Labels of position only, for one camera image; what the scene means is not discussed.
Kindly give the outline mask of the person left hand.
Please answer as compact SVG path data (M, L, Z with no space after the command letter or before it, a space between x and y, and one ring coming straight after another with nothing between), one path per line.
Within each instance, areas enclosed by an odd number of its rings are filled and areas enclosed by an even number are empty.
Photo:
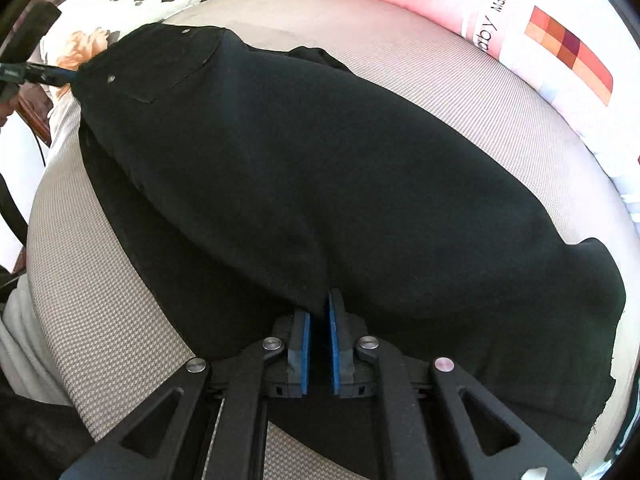
M11 99L0 103L0 128L6 124L8 118L14 113L19 100L18 94L14 94Z

